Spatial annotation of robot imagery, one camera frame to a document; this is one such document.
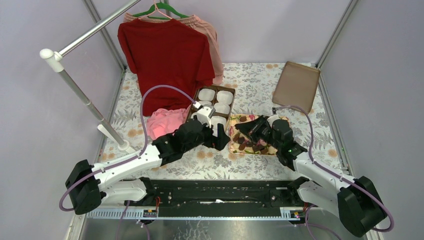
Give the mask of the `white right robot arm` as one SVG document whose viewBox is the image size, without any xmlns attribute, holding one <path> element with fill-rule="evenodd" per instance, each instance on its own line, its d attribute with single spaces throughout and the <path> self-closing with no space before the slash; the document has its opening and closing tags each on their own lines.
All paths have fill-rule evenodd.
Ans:
<svg viewBox="0 0 424 240">
<path fill-rule="evenodd" d="M 235 129 L 252 143 L 263 141 L 273 147 L 279 162 L 302 176 L 291 182 L 287 201 L 317 205 L 337 216 L 356 237 L 364 236 L 383 221 L 388 213 L 373 182 L 354 178 L 311 158 L 311 151 L 298 144 L 287 120 L 277 115 L 237 123 Z"/>
</svg>

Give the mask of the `floral chocolate tray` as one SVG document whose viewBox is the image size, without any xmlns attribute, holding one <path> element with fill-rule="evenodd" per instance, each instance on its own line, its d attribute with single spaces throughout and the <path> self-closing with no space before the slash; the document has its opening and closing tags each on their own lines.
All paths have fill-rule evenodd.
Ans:
<svg viewBox="0 0 424 240">
<path fill-rule="evenodd" d="M 253 114 L 231 114 L 229 116 L 230 142 L 228 150 L 233 154 L 240 155 L 266 155 L 275 156 L 276 148 L 260 139 L 254 144 L 246 135 L 236 128 L 237 124 L 244 124 L 258 119 L 260 115 Z"/>
</svg>

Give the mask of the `gold chocolate box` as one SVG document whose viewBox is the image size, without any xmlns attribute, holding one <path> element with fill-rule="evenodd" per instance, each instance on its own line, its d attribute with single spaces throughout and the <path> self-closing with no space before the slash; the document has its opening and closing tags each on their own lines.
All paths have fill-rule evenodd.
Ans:
<svg viewBox="0 0 424 240">
<path fill-rule="evenodd" d="M 211 119 L 212 140 L 204 145 L 216 150 L 223 150 L 230 142 L 229 123 L 236 89 L 227 86 L 210 85 L 198 89 L 195 93 L 194 100 L 202 106 L 210 106 L 213 108 Z"/>
</svg>

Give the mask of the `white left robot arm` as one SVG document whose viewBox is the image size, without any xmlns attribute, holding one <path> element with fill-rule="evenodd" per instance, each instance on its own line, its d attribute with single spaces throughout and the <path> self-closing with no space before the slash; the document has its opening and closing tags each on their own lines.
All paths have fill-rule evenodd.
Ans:
<svg viewBox="0 0 424 240">
<path fill-rule="evenodd" d="M 121 158 L 96 164 L 81 160 L 65 181 L 66 192 L 59 200 L 59 208 L 83 215 L 102 204 L 139 201 L 148 206 L 155 200 L 153 188 L 141 179 L 128 180 L 129 177 L 180 160 L 186 152 L 201 145 L 221 151 L 229 141 L 223 124 L 214 127 L 194 118 L 173 133 L 160 136 Z"/>
</svg>

